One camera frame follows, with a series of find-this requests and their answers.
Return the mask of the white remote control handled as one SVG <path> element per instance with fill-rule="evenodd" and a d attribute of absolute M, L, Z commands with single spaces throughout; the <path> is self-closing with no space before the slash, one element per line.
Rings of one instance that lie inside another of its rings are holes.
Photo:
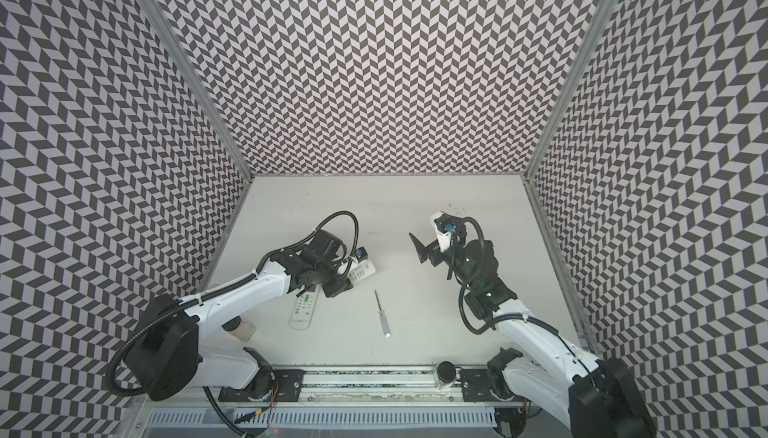
<path fill-rule="evenodd" d="M 344 271 L 347 271 L 345 278 L 350 281 L 351 285 L 358 286 L 363 280 L 376 273 L 376 267 L 370 258 L 364 260 L 352 258 L 349 260 L 349 265 L 344 264 L 341 267 L 341 272 Z"/>

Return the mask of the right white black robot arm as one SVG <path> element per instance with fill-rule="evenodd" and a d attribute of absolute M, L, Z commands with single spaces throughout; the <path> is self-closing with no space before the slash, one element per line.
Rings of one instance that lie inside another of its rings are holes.
<path fill-rule="evenodd" d="M 653 437 L 654 420 L 629 367 L 601 358 L 565 339 L 536 317 L 501 280 L 489 241 L 413 242 L 421 262 L 448 265 L 460 285 L 460 313 L 472 313 L 481 326 L 513 345 L 487 364 L 489 385 L 499 398 L 517 396 L 539 405 L 575 437 Z"/>

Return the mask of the small silver screwdriver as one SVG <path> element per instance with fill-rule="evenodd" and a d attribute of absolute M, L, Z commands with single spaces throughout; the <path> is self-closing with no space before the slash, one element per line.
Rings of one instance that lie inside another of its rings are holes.
<path fill-rule="evenodd" d="M 382 303 L 379 297 L 379 294 L 377 291 L 374 291 L 377 308 L 378 308 L 378 316 L 381 324 L 381 328 L 383 331 L 383 334 L 386 338 L 390 338 L 392 336 L 391 329 L 388 323 L 387 315 L 385 313 L 385 310 L 382 307 Z"/>

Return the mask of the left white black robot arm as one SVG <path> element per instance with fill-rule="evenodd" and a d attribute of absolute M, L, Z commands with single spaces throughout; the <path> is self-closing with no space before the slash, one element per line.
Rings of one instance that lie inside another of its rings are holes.
<path fill-rule="evenodd" d="M 332 298 L 352 288 L 346 272 L 315 253 L 285 250 L 213 289 L 153 299 L 109 361 L 104 387 L 119 397 L 168 399 L 186 388 L 247 389 L 266 365 L 252 348 L 222 349 L 210 336 L 244 312 L 296 290 L 321 287 Z"/>

